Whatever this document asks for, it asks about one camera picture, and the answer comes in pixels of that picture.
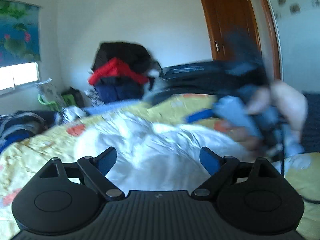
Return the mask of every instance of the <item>door handle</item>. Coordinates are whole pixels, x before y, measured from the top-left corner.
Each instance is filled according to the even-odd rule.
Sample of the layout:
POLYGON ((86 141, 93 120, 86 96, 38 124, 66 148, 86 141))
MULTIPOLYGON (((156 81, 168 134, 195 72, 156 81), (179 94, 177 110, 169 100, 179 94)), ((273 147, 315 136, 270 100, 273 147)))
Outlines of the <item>door handle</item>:
POLYGON ((217 52, 219 53, 220 52, 220 48, 219 48, 219 44, 217 43, 217 41, 216 41, 216 49, 217 49, 217 52))

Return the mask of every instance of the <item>wooden door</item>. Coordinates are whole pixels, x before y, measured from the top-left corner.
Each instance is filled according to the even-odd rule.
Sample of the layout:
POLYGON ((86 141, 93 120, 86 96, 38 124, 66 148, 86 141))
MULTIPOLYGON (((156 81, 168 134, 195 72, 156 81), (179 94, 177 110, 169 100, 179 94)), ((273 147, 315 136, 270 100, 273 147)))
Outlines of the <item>wooden door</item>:
POLYGON ((226 33, 241 29, 260 48, 258 27, 250 0, 201 0, 209 30, 212 57, 232 60, 232 50, 225 43, 226 33))

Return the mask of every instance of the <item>window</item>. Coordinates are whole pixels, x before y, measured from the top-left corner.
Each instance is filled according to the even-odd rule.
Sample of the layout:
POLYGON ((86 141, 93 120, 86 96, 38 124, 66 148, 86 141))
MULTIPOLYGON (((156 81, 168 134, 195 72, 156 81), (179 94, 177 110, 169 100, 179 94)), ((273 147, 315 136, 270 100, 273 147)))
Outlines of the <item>window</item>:
POLYGON ((38 64, 25 63, 0 68, 0 93, 15 89, 17 86, 38 81, 38 64))

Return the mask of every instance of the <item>white sheet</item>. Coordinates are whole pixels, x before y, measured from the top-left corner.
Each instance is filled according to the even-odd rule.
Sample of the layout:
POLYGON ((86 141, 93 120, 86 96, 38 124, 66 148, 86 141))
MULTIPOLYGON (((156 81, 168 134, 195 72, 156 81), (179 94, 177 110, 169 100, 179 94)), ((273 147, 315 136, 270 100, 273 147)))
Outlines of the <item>white sheet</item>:
POLYGON ((130 113, 106 115, 105 119, 78 139, 75 155, 96 157, 114 146, 117 161, 106 177, 126 195, 129 190, 191 193, 209 178, 199 161, 203 146, 219 156, 251 160, 241 145, 203 126, 151 123, 130 113))

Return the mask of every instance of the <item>red jacket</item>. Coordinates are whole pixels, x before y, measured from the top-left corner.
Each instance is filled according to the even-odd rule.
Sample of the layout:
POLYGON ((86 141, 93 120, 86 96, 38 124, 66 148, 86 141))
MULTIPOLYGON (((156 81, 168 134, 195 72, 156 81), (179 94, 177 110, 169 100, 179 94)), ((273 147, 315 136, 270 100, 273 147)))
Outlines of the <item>red jacket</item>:
POLYGON ((109 60, 105 65, 98 68, 92 76, 88 79, 88 83, 94 86, 100 78, 103 77, 121 77, 127 76, 132 78, 135 82, 143 85, 149 81, 146 76, 135 73, 132 71, 127 63, 124 63, 122 60, 114 57, 109 60))

